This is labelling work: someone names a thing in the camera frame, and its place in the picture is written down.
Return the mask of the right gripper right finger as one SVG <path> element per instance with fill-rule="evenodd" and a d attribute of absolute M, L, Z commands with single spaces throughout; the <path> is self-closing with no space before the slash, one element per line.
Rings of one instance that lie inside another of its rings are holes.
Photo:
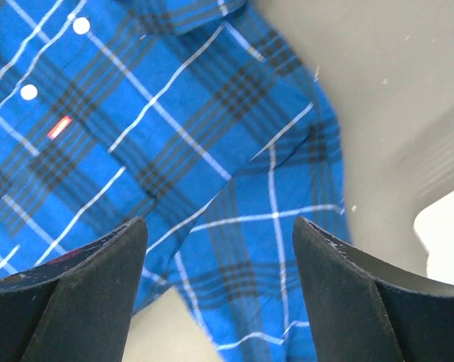
<path fill-rule="evenodd" d="M 294 222 L 293 248 L 319 361 L 454 361 L 454 285 Z"/>

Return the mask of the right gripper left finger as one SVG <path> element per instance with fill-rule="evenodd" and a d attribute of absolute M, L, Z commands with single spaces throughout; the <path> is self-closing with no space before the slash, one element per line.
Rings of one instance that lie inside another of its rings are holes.
<path fill-rule="evenodd" d="M 120 361 L 146 254 L 136 217 L 0 280 L 0 361 Z"/>

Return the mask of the blue plaid shirt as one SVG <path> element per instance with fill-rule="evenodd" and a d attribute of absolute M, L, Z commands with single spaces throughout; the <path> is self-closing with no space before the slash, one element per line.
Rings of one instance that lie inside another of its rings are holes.
<path fill-rule="evenodd" d="M 226 361 L 314 361 L 293 251 L 348 239 L 339 122 L 247 1 L 0 1 L 0 278 L 138 216 Z"/>

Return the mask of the white plastic basket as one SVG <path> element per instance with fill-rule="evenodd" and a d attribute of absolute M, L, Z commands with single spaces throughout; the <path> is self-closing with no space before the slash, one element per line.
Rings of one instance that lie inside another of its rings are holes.
<path fill-rule="evenodd" d="M 454 190 L 422 210 L 413 229 L 428 253 L 427 276 L 454 285 Z"/>

